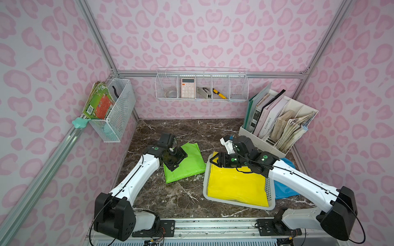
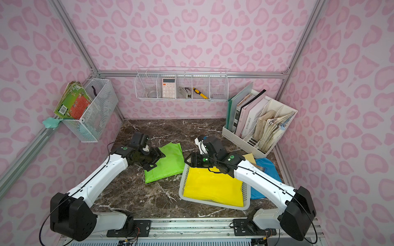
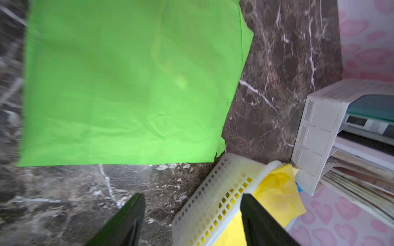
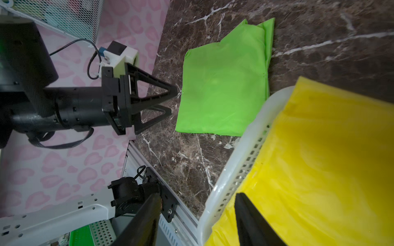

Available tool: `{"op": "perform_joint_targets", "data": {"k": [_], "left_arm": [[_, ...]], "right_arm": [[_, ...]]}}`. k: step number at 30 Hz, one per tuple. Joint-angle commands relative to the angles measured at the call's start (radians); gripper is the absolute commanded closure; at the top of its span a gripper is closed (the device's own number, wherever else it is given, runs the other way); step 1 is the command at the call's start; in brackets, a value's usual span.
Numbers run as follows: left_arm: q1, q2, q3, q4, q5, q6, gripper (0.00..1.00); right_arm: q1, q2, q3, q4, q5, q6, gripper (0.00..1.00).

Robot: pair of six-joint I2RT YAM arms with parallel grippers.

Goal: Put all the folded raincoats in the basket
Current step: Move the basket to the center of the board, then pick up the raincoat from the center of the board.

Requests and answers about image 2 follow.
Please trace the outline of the golden yellow raincoat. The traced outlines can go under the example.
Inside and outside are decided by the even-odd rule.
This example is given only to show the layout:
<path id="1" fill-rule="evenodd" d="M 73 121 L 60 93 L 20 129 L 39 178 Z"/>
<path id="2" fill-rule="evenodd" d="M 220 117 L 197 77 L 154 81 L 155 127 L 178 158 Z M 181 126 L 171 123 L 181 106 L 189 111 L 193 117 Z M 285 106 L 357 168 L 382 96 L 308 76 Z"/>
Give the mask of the golden yellow raincoat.
<path id="1" fill-rule="evenodd" d="M 195 200 L 212 201 L 227 206 L 243 207 L 243 183 L 217 168 L 189 168 L 183 196 Z"/>

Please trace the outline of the green raincoat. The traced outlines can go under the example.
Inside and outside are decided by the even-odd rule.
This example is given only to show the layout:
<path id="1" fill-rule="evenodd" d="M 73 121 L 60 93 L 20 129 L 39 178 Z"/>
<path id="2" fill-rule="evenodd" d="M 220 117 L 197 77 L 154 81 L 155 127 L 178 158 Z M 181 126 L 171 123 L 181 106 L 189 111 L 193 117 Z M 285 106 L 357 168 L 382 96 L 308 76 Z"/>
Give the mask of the green raincoat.
<path id="1" fill-rule="evenodd" d="M 145 183 L 151 183 L 163 178 L 181 174 L 184 170 L 184 157 L 180 143 L 168 143 L 159 148 L 164 158 L 159 159 L 157 167 L 151 171 L 145 171 Z"/>

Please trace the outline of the white plastic basket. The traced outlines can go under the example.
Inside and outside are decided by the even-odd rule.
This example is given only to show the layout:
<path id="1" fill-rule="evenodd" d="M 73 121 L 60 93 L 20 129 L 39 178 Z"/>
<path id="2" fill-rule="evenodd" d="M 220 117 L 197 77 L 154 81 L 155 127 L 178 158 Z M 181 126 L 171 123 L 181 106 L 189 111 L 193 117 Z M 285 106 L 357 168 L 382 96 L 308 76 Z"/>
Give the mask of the white plastic basket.
<path id="1" fill-rule="evenodd" d="M 234 207 L 234 206 L 227 206 L 227 205 L 222 205 L 219 203 L 215 203 L 212 201 L 205 201 L 205 200 L 195 200 L 195 199 L 190 199 L 190 198 L 185 198 L 183 196 L 183 191 L 184 191 L 184 185 L 186 181 L 186 175 L 188 174 L 189 168 L 191 168 L 188 165 L 185 165 L 184 171 L 181 177 L 181 183 L 180 183 L 180 188 L 179 188 L 179 196 L 182 200 L 186 200 L 188 202 L 194 202 L 194 203 L 199 203 L 199 204 L 204 204 L 204 205 L 210 205 L 210 206 L 216 206 L 216 207 L 222 207 L 222 208 L 228 208 L 228 209 L 235 209 L 235 210 L 247 210 L 250 206 L 250 197 L 251 197 L 251 187 L 247 185 L 246 183 L 243 182 L 242 185 L 242 192 L 243 192 L 243 200 L 244 200 L 244 206 L 243 207 Z"/>

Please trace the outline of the blue raincoat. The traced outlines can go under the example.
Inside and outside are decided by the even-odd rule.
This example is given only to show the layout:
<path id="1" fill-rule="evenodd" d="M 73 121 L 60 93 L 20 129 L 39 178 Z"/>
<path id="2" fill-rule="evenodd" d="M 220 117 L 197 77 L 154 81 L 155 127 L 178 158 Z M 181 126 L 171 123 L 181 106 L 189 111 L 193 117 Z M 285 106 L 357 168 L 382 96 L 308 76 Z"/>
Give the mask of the blue raincoat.
<path id="1" fill-rule="evenodd" d="M 256 159 L 255 160 L 256 165 L 259 166 L 260 168 L 263 168 L 263 172 L 270 177 L 274 178 L 275 180 L 282 182 L 282 179 L 280 178 L 280 175 L 274 165 L 273 162 L 271 162 L 267 158 L 261 158 L 261 159 Z M 257 200 L 257 199 L 264 199 L 266 198 L 263 194 L 258 192 L 256 189 L 251 188 L 251 200 Z"/>

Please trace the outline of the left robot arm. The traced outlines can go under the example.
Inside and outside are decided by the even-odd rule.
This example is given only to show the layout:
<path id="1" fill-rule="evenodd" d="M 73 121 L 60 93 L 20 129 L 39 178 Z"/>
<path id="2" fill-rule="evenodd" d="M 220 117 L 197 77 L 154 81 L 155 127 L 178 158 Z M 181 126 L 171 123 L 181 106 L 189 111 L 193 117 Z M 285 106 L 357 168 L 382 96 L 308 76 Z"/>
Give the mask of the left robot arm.
<path id="1" fill-rule="evenodd" d="M 138 237 L 139 231 L 130 213 L 93 213 L 91 207 L 129 165 L 138 164 L 149 172 L 163 158 L 165 154 L 151 145 L 148 135 L 135 133 L 129 143 L 110 151 L 106 160 L 80 184 L 51 199 L 48 216 L 51 231 L 76 241 L 84 241 L 97 232 L 106 232 L 107 237 Z"/>

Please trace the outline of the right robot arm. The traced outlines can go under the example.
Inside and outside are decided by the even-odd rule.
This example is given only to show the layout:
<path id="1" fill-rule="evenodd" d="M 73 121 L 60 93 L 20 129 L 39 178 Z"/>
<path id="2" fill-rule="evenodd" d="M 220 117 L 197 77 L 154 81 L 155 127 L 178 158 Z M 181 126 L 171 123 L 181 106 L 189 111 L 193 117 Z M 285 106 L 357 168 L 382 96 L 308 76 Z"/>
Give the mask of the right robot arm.
<path id="1" fill-rule="evenodd" d="M 261 171 L 243 155 L 227 152 L 221 141 L 214 136 L 198 136 L 195 144 L 199 151 L 185 158 L 191 168 L 217 168 L 218 173 L 227 174 L 254 188 L 277 208 L 271 212 L 259 209 L 252 223 L 260 229 L 281 229 L 295 240 L 306 239 L 317 215 L 310 191 L 303 186 L 288 186 Z"/>

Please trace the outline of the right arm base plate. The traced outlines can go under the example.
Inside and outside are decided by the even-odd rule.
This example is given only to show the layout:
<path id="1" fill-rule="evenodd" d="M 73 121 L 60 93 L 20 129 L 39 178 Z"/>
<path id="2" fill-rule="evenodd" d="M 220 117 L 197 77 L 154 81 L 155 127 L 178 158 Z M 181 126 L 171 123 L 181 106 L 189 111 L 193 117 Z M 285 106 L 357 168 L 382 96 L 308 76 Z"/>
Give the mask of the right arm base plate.
<path id="1" fill-rule="evenodd" d="M 261 229 L 251 219 L 234 219 L 230 224 L 235 236 L 276 236 L 276 229 Z"/>

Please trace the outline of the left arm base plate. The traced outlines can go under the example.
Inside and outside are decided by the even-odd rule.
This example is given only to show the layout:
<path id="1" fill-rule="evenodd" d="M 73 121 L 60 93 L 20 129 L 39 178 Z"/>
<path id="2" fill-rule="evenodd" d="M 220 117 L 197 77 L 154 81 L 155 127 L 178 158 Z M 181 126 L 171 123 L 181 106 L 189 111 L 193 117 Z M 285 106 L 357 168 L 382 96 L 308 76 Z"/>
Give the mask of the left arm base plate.
<path id="1" fill-rule="evenodd" d="M 107 237 L 148 237 L 151 228 L 151 220 L 134 220 L 133 218 L 126 221 L 123 228 L 118 230 L 108 230 Z"/>

